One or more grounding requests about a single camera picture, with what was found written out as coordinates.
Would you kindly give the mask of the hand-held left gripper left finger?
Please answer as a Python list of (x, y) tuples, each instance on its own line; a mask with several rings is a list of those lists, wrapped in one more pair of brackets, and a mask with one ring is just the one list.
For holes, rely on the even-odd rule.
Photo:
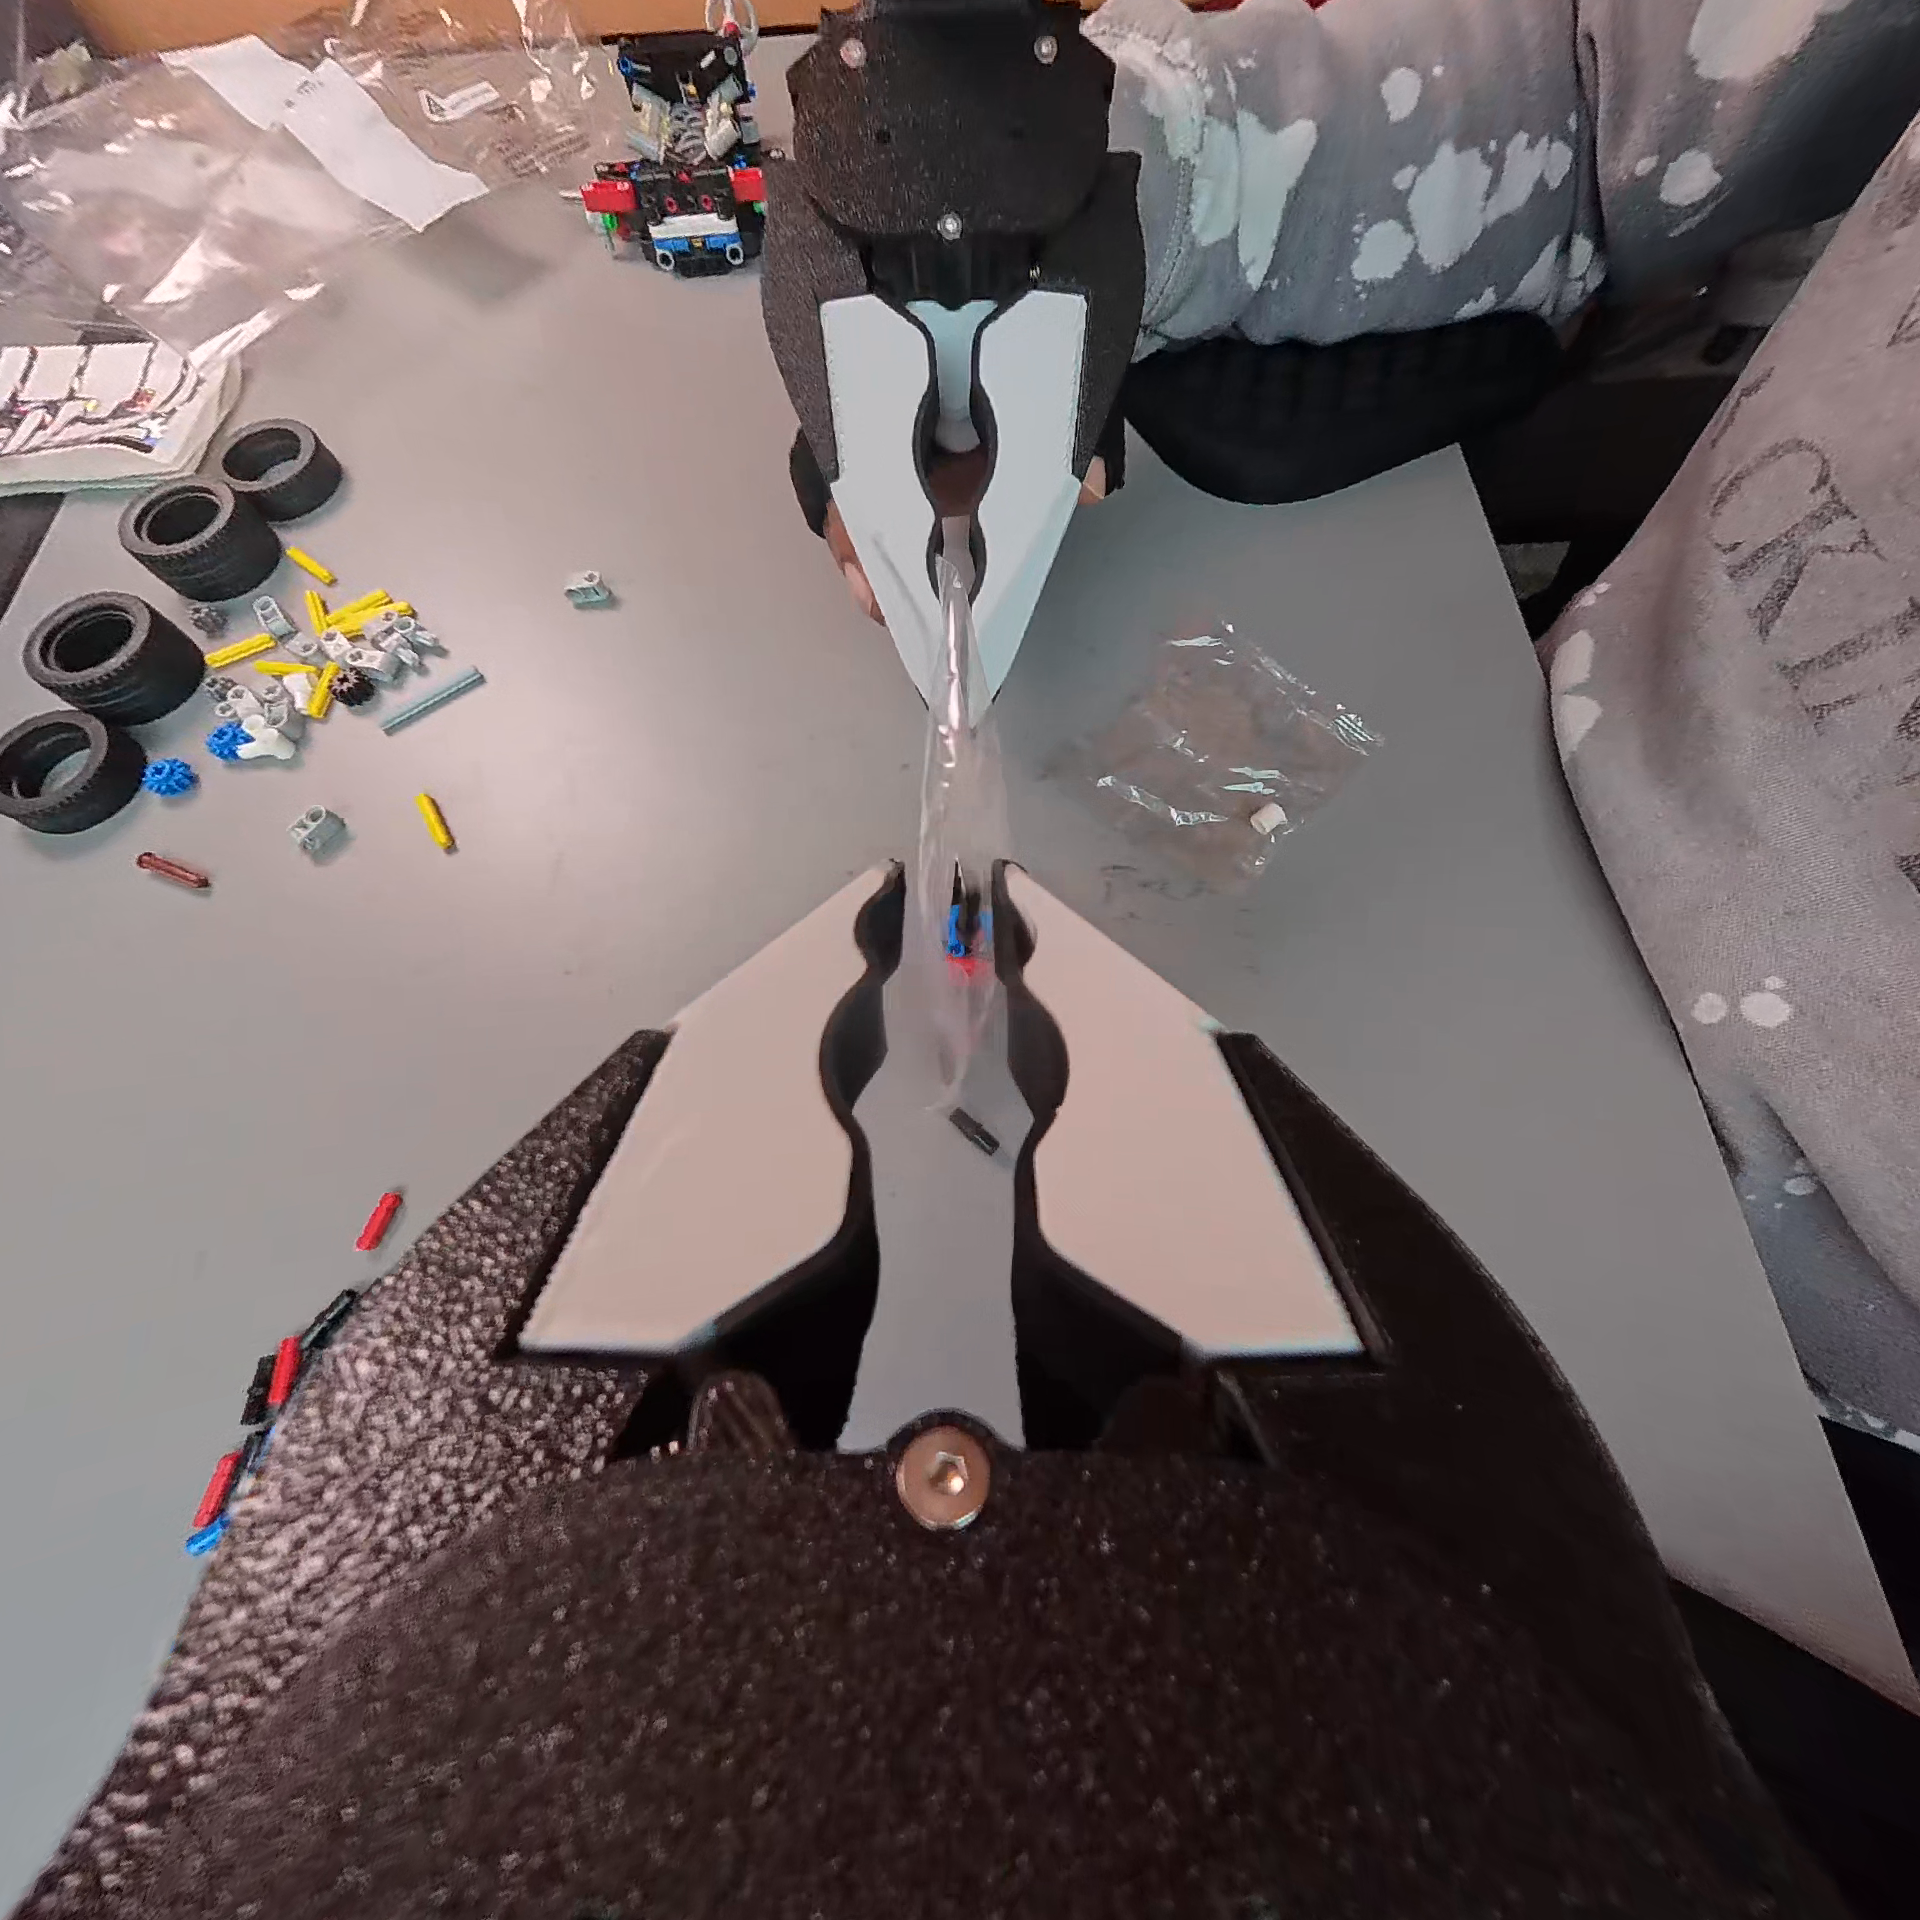
[(856, 1226), (904, 904), (901, 867), (870, 868), (673, 1016), (522, 1353), (689, 1353)]

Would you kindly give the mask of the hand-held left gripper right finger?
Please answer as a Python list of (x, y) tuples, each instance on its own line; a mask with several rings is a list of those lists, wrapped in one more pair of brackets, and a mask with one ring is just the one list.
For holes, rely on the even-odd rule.
[(992, 928), (1040, 1248), (1196, 1359), (1359, 1356), (1222, 1026), (1017, 865)]

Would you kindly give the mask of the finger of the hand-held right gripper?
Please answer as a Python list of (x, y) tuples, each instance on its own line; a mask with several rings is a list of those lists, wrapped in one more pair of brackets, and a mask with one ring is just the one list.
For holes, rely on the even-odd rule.
[(943, 530), (927, 444), (941, 419), (967, 421), (967, 308), (878, 295), (825, 301), (822, 347), (829, 500), (901, 667), (926, 696), (943, 628), (935, 584)]
[(986, 477), (971, 507), (971, 654), (993, 698), (1027, 635), (1079, 500), (1074, 467), (1088, 298), (1027, 291), (943, 314), (943, 425), (971, 429)]

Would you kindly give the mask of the small clear plastic bag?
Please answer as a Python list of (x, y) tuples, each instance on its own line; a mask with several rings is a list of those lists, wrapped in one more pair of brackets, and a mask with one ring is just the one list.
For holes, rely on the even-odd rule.
[[(995, 863), (1010, 850), (1005, 780), (993, 698), (974, 657), (967, 578), (933, 564), (941, 628), (926, 696), (919, 828), (901, 945), (905, 1008), (923, 1063), (926, 1106), (947, 1114), (963, 1100), (974, 1061), (995, 1020)], [(971, 958), (943, 950), (947, 904), (971, 896)]]

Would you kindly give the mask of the pile of small connector pins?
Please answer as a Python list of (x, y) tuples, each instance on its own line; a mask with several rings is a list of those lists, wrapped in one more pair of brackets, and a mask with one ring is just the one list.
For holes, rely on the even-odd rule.
[(219, 1547), (233, 1509), (266, 1463), (295, 1389), (347, 1327), (363, 1296), (361, 1289), (340, 1291), (302, 1333), (282, 1338), (271, 1353), (255, 1360), (237, 1423), (237, 1442), (206, 1476), (201, 1498), (195, 1502), (182, 1543), (186, 1558), (198, 1563)]

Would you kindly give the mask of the grey desk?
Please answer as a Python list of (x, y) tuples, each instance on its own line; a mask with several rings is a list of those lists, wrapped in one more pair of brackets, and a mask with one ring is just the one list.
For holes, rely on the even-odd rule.
[[(340, 433), (318, 541), (485, 685), (318, 729), (77, 852), (3, 828), (3, 1289), (128, 1334), (323, 1282), (639, 1028), (910, 860), (923, 696), (852, 602), (760, 280), (590, 259), (550, 192), (453, 211), (274, 334)], [(1908, 1655), (1668, 1006), (1574, 818), (1541, 676), (1451, 455), (1231, 507), (1129, 452), (1075, 507), (992, 718), (1008, 855), (1257, 1036), (1479, 1259), (1669, 1573), (1904, 1706)], [(614, 602), (577, 610), (590, 569)], [(1172, 876), (1048, 775), (1154, 646), (1228, 621), (1379, 753), (1247, 891)], [(442, 805), (455, 852), (421, 827)], [(288, 834), (347, 822), (323, 863)], [(158, 852), (210, 891), (135, 867)]]

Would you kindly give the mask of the black desk mat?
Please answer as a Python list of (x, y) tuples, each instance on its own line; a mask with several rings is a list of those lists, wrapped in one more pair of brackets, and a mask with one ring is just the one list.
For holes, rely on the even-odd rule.
[(24, 578), (59, 517), (62, 493), (3, 493), (0, 498), (0, 614), (11, 610)]

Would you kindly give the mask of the person's right hand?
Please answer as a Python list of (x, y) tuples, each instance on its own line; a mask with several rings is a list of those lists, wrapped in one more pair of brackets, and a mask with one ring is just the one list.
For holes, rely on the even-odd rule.
[(844, 517), (833, 505), (827, 505), (823, 514), (822, 539), (833, 569), (852, 596), (853, 609), (875, 626), (885, 626), (885, 614), (879, 609), (875, 591), (858, 559)]

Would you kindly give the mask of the partly built toy car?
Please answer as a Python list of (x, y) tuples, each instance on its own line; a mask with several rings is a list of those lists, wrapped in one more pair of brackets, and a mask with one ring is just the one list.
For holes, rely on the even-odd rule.
[(760, 259), (756, 41), (753, 6), (721, 3), (706, 6), (700, 28), (616, 41), (631, 109), (625, 154), (597, 161), (577, 192), (614, 259), (642, 259), (675, 278), (727, 277)]

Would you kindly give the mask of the crumpled clear zip bag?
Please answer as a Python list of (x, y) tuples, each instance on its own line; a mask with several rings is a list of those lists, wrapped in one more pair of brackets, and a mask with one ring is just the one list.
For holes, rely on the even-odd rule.
[[(1211, 621), (1160, 638), (1124, 702), (1054, 754), (1048, 775), (1143, 859), (1197, 891), (1253, 888), (1284, 842), (1382, 751), (1355, 709), (1316, 691), (1257, 637)], [(1259, 839), (1255, 809), (1292, 828)]]

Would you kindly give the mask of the large clear bag white label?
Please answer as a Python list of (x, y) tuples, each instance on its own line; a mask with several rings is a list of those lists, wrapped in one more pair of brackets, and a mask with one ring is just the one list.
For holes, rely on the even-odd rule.
[(284, 51), (329, 60), (429, 161), (487, 187), (587, 181), (628, 154), (611, 53), (554, 3), (328, 3)]
[(485, 194), (337, 60), (72, 41), (3, 78), (3, 343), (99, 324), (206, 369)]

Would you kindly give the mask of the long grey toy axle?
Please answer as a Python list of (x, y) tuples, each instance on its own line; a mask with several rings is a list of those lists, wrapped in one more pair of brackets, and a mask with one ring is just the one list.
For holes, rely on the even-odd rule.
[(391, 712), (386, 712), (378, 723), (378, 730), (382, 736), (391, 738), (482, 687), (485, 687), (485, 675), (469, 667), (442, 685), (419, 693), (401, 707), (396, 707)]

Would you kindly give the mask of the pile of mixed toy parts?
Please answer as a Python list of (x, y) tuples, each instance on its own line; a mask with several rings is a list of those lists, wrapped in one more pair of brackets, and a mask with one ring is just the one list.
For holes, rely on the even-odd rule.
[(219, 764), (294, 763), (308, 735), (337, 715), (426, 698), (448, 660), (412, 602), (342, 584), (298, 544), (284, 563), (279, 588), (190, 609), (203, 640), (203, 751)]

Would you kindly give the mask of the black toy tyre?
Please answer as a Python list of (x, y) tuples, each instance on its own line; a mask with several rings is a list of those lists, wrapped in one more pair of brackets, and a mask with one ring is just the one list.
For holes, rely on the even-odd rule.
[(126, 729), (66, 711), (2, 735), (2, 818), (41, 836), (72, 836), (122, 815), (141, 793), (147, 754)]
[(137, 595), (86, 592), (25, 637), (22, 667), (45, 694), (133, 729), (183, 709), (208, 676), (199, 645)]
[(233, 429), (212, 455), (212, 470), (266, 523), (288, 525), (325, 509), (346, 472), (323, 438), (298, 419)]
[(198, 607), (250, 599), (284, 559), (268, 517), (219, 479), (176, 479), (132, 498), (116, 539), (132, 563)]

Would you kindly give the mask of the person's grey spotted sweatshirt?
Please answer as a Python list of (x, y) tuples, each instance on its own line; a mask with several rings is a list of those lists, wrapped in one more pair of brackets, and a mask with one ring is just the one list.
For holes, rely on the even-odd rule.
[(1917, 1423), (1915, 134), (1548, 645), (1795, 1363), (1882, 1434)]

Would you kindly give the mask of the printed instruction booklet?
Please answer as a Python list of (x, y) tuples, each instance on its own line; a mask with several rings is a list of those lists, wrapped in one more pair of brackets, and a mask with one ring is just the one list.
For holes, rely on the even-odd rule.
[(2, 349), (2, 497), (139, 490), (191, 475), (242, 390), (164, 344)]

